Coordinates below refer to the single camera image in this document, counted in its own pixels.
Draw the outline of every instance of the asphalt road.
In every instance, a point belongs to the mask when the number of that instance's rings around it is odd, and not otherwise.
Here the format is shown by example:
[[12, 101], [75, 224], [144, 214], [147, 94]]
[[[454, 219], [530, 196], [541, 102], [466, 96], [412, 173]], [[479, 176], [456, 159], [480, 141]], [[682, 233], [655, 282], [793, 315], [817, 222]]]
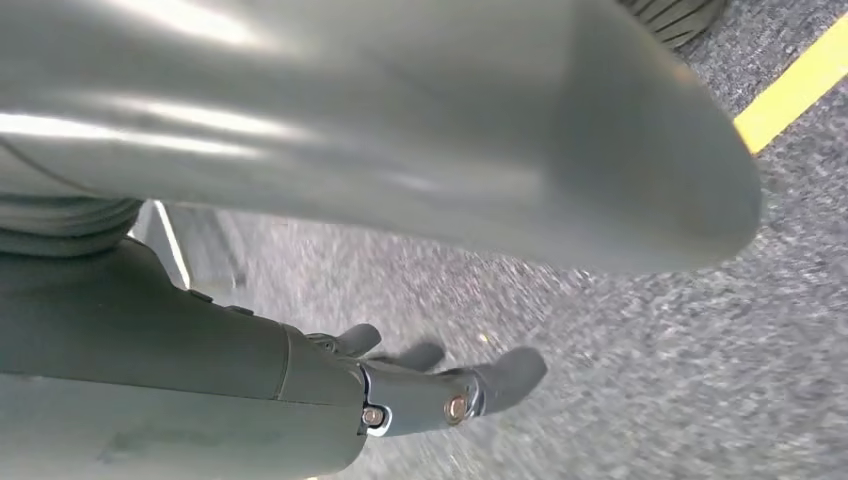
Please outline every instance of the asphalt road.
[[[845, 0], [736, 0], [682, 55], [735, 115], [846, 11]], [[737, 260], [690, 274], [557, 269], [231, 212], [221, 230], [179, 212], [174, 223], [197, 287], [219, 301], [304, 331], [369, 322], [392, 351], [435, 337], [447, 366], [523, 344], [547, 358], [520, 407], [371, 440], [339, 479], [845, 478], [848, 81], [758, 163], [761, 234]]]

